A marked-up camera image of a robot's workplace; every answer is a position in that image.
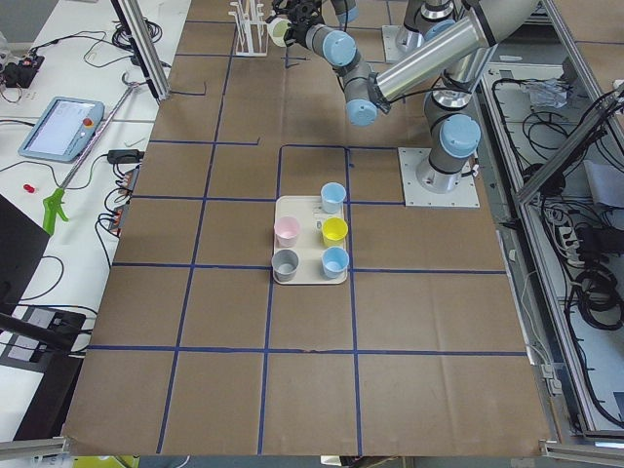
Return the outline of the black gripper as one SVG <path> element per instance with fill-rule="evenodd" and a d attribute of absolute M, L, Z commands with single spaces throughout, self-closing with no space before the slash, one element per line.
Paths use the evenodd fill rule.
<path fill-rule="evenodd" d="M 285 43 L 288 47 L 293 44 L 306 46 L 308 30 L 322 23 L 321 0 L 274 0 L 272 9 L 273 19 L 285 16 L 288 20 L 285 35 Z"/>

